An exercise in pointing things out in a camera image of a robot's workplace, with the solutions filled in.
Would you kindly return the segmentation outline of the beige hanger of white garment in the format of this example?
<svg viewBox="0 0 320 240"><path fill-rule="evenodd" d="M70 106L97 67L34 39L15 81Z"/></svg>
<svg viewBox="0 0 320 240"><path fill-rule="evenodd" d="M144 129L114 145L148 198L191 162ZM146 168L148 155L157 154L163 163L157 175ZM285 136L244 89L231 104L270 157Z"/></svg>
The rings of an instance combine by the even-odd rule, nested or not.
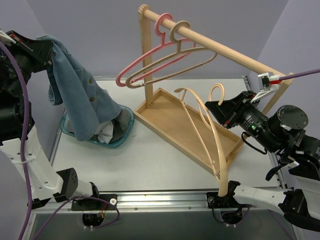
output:
<svg viewBox="0 0 320 240"><path fill-rule="evenodd" d="M159 30L160 27L160 23L162 23L163 20L166 20L168 17L170 16L170 14L162 14L157 21L155 22L155 32L156 35L158 35L158 37L160 37L161 42L158 46L152 48L151 50L147 51L146 53L144 53L143 55L141 55L139 58L137 58L135 61L133 61L130 65L128 65L122 72L119 73L119 75L116 78L116 81L118 83L121 82L121 78L123 77L123 75L125 73L127 73L129 70L131 70L133 67L135 67L138 63L140 63L141 61L144 61L147 57L153 55L155 52L158 52L160 50L162 50L163 48L169 47L171 45L175 45L176 46L176 51L172 54L166 55L163 58L160 58L159 60L149 63L146 66L144 66L143 68L141 68L140 70L138 70L137 72L133 73L132 75L130 75L126 80L125 83L123 84L124 86L130 88L130 89L136 89L136 88L141 88L144 87L146 85L150 85L150 84L155 84L157 82L175 77L177 75L183 74L185 72L191 71L193 69L199 68L203 65L208 64L209 62L213 61L218 54L215 53L211 58L209 58L208 60L205 60L203 62L200 62L196 65L193 65L189 68L185 68L183 70L165 75L163 77L159 77L157 79L152 79L148 82L143 82L143 83L139 83L137 84L138 81L140 80L144 80L146 77L152 76L154 73L186 58L187 56L189 56L191 53L196 53L196 52L200 52L200 51L207 51L208 48L204 47L204 46L199 46L197 47L196 42L193 42L193 45L191 48L186 48L184 50L182 50L182 44L183 43L187 43L187 42L191 42L191 39L188 38L175 38L175 34L177 32L177 30L180 27L186 27L186 28L190 28L190 24L189 22L185 21L185 20L181 20L179 22L177 22L172 29L170 30L170 36L169 39L170 41L166 42L166 33L165 32L161 32Z"/></svg>

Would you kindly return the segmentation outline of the white garment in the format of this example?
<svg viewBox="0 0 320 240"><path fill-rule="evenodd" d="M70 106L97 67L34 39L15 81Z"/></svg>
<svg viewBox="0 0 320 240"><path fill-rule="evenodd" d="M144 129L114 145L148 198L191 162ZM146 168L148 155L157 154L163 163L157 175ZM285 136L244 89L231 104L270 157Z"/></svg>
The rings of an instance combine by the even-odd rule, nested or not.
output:
<svg viewBox="0 0 320 240"><path fill-rule="evenodd" d="M114 125L112 121L106 121L98 125L95 135L100 143L109 144L113 138Z"/></svg>

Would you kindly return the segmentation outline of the pink plastic hanger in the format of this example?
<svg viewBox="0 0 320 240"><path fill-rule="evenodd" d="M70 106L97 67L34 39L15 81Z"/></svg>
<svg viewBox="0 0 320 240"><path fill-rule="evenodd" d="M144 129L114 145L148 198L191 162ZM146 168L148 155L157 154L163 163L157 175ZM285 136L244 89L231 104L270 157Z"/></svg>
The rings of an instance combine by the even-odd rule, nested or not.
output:
<svg viewBox="0 0 320 240"><path fill-rule="evenodd" d="M169 41L166 41L166 32L160 30L160 24L164 20L172 20L172 19L173 19L173 16L169 13L163 13L158 17L158 19L155 21L154 31L155 31L155 34L160 38L160 44L148 50L147 52L145 52L143 55L141 55L139 58L133 61L130 65L128 65L125 69L123 69L116 77L115 82L117 86L128 87L132 89L143 87L146 85L145 83L135 84L135 82L138 82L144 79L145 77L148 77L153 73L160 71L161 69L187 57L190 53L193 53L198 50L196 48L195 43L192 45L192 48L182 50L181 49L182 43L187 43L187 42L190 42L191 40L187 38L180 38L180 39L175 38L175 33L179 27L190 28L190 24L187 21L179 21L178 23L176 23L174 27L170 30ZM125 82L121 82L121 78L124 76L124 74L129 72L129 70L133 69L140 62L145 61L147 58L151 57L156 52L164 48L170 47L172 45L176 46L176 51L174 53L169 54L155 62L146 64L142 69L140 69L136 73L129 76L125 80Z"/></svg>

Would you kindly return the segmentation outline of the grey pleated skirt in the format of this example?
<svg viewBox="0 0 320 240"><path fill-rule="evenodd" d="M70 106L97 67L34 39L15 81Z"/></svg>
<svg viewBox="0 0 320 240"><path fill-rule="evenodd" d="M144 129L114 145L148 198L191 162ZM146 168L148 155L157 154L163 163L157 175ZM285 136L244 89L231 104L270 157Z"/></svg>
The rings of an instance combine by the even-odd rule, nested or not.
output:
<svg viewBox="0 0 320 240"><path fill-rule="evenodd" d="M121 109L114 119L99 121L96 114L91 112L84 119L77 120L73 115L67 123L67 132L74 134L78 140L84 141L85 137L93 134L87 140L102 144L113 144L124 137L131 120L131 114L126 109Z"/></svg>

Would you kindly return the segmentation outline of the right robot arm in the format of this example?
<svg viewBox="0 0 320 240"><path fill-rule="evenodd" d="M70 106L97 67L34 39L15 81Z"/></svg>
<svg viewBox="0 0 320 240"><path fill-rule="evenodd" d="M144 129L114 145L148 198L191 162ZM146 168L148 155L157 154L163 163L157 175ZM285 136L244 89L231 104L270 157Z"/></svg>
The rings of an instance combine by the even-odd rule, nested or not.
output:
<svg viewBox="0 0 320 240"><path fill-rule="evenodd" d="M207 101L206 108L226 129L240 126L243 134L253 137L265 153L278 155L278 165L269 170L269 181L281 168L288 170L300 187L294 190L271 191L249 187L237 181L228 182L228 190L216 199L219 205L251 205L279 213L301 229L320 230L320 141L306 134L309 123L306 113L294 106L283 105L267 117L257 109L253 91L219 104Z"/></svg>

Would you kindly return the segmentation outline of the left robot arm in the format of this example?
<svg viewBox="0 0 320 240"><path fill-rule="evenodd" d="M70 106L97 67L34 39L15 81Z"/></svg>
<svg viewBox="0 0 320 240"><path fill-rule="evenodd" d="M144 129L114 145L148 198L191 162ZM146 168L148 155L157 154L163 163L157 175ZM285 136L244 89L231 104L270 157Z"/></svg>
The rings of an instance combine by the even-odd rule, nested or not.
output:
<svg viewBox="0 0 320 240"><path fill-rule="evenodd" d="M83 198L90 210L100 206L94 183L74 168L55 171L38 139L27 84L33 73L52 65L50 40L33 40L11 30L0 33L0 150L15 165L27 186L27 206L34 210L51 199Z"/></svg>

